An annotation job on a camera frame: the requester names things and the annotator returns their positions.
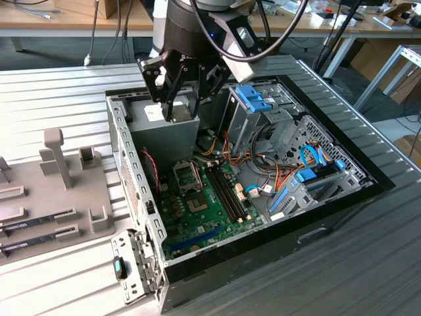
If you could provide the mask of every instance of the metal table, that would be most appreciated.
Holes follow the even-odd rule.
[[[357,102],[355,102],[354,108],[356,110],[361,109],[368,98],[373,94],[374,90],[379,86],[380,82],[382,82],[387,73],[396,65],[401,57],[408,59],[408,62],[404,67],[402,67],[401,71],[399,71],[396,77],[383,91],[383,93],[386,95],[389,95],[395,89],[397,84],[402,81],[404,76],[407,75],[409,71],[414,72],[417,67],[421,68],[421,45],[400,45],[398,48],[396,48],[395,52],[392,54],[389,60],[387,60],[386,64],[384,64],[376,77],[374,77],[373,81],[371,81],[371,84],[368,85]]]
[[[396,315],[421,308],[421,172],[304,63],[269,60],[360,146],[397,187],[339,231],[166,315]],[[117,232],[131,223],[112,159],[105,90],[143,84],[136,65],[0,72],[0,148],[34,159],[41,131],[61,127],[65,153],[103,156]],[[114,277],[109,237],[0,267],[2,315],[158,315],[130,307]]]

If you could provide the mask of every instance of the ram slot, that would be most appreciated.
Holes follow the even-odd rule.
[[[207,176],[216,191],[216,195],[227,211],[231,222],[234,223],[239,218],[244,219],[246,214],[222,172],[219,169],[208,169]]]

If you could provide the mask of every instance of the expansion slot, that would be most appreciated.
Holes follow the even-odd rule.
[[[202,242],[203,240],[208,240],[209,238],[213,238],[216,236],[216,234],[218,234],[218,232],[222,229],[222,226],[219,226],[217,228],[215,228],[214,230],[210,231],[210,232],[206,232],[202,235],[198,235],[196,237],[193,237],[189,240],[185,240],[183,242],[178,242],[177,244],[171,245],[170,249],[171,251],[177,251],[189,246],[192,246],[198,242]]]
[[[238,219],[245,219],[247,214],[245,214],[221,170],[219,168],[210,168],[206,170],[206,175],[231,222],[235,223]]]
[[[15,250],[19,250],[22,248],[27,248],[34,245],[43,244],[45,242],[50,242],[56,240],[59,235],[66,235],[76,232],[77,228],[75,226],[65,227],[63,229],[57,229],[55,232],[46,234],[43,236],[33,237],[27,240],[23,240],[21,242],[15,242],[9,245],[2,245],[0,244],[0,251],[3,252],[5,255],[10,255],[11,252]]]
[[[75,210],[67,209],[65,211],[60,211],[60,212],[49,214],[46,216],[37,217],[35,219],[26,219],[23,221],[18,221],[18,222],[6,224],[6,225],[0,224],[0,229],[2,229],[4,232],[10,233],[14,230],[25,229],[25,228],[57,221],[58,218],[62,218],[64,221],[65,217],[68,217],[67,219],[74,219],[74,218],[77,218],[77,216],[78,214]]]

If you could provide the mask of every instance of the green circuit board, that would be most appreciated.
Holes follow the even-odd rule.
[[[233,193],[238,183],[229,164],[221,165],[220,170],[230,184]],[[248,214],[244,221],[233,221],[220,202],[211,181],[204,169],[199,169],[203,183],[201,192],[188,192],[182,196],[174,173],[166,175],[168,189],[161,192],[159,213],[164,223],[167,239],[162,248],[167,260],[215,244],[260,226],[262,220],[258,211],[248,199],[240,202]]]

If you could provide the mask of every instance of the label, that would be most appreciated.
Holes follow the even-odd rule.
[[[149,122],[164,120],[164,115],[162,115],[162,109],[160,104],[147,105],[145,107],[145,113]]]
[[[3,248],[3,251],[11,251],[13,249],[18,249],[18,248],[26,247],[27,245],[28,245],[28,243],[27,242],[24,242],[23,244],[19,244],[19,245],[15,245],[15,246],[10,246],[10,247],[7,247],[7,248]]]
[[[22,224],[18,224],[18,225],[14,225],[14,226],[10,226],[10,227],[5,227],[5,230],[14,230],[17,228],[22,228],[22,227],[27,227],[28,224],[27,223],[22,223]]]
[[[263,191],[270,193],[272,191],[272,186],[270,186],[269,184],[265,185]]]

